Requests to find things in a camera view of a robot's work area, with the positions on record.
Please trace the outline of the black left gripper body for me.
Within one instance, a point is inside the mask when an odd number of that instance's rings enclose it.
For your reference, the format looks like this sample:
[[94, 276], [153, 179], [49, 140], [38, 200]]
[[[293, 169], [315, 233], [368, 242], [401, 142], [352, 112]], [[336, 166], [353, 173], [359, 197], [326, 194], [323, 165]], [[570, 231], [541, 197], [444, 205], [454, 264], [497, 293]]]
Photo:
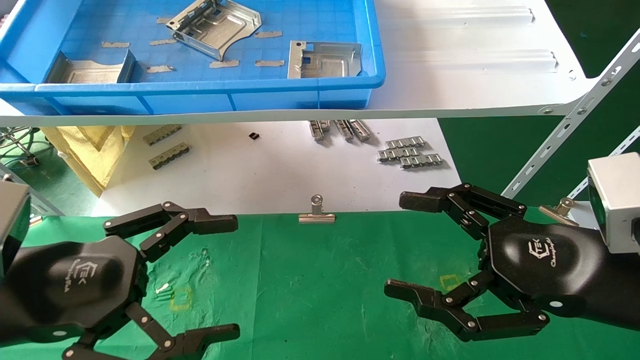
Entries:
[[149, 280], [139, 251], [116, 235], [21, 248], [1, 281], [2, 346], [103, 340], [130, 322]]

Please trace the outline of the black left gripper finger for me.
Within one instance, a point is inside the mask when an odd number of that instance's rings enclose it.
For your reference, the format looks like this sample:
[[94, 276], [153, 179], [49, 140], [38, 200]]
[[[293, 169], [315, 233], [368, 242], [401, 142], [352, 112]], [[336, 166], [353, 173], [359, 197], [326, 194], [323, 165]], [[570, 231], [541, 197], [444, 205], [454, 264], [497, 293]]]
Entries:
[[[148, 356], [149, 360], [201, 360], [212, 344], [238, 339], [241, 334], [240, 326], [231, 323], [187, 330], [171, 336], [137, 302], [131, 303], [125, 309], [125, 314], [156, 344], [156, 349]], [[85, 332], [77, 342], [65, 349], [62, 358], [64, 360], [121, 360], [121, 357], [95, 351], [94, 346], [97, 342], [96, 334]]]
[[151, 264], [190, 234], [232, 233], [238, 227], [236, 215], [212, 215], [206, 208], [184, 208], [173, 202], [135, 210], [108, 219], [103, 224], [107, 236], [119, 236], [122, 239], [153, 231], [139, 245], [142, 258]]

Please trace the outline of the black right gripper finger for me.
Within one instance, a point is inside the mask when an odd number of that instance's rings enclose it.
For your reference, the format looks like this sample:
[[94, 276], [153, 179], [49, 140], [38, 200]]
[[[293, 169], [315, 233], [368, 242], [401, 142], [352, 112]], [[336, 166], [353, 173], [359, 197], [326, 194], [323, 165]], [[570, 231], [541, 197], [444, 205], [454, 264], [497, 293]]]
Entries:
[[450, 292], [396, 279], [388, 279], [384, 294], [411, 305], [419, 318], [443, 324], [462, 342], [532, 337], [546, 327], [550, 319], [540, 310], [517, 301], [515, 313], [474, 317], [464, 307], [494, 287], [491, 271], [481, 271]]
[[447, 214], [474, 240], [485, 240], [490, 223], [483, 214], [498, 220], [524, 218], [527, 207], [500, 194], [470, 183], [454, 187], [430, 187], [425, 193], [404, 191], [398, 205], [403, 210]]

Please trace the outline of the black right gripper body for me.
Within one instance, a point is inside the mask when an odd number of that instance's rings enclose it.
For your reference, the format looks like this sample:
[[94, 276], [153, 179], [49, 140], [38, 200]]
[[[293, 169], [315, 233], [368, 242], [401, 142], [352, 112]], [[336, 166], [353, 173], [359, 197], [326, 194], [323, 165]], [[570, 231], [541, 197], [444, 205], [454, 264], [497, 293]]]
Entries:
[[489, 226], [490, 291], [514, 310], [609, 321], [602, 280], [608, 250], [592, 228], [510, 216]]

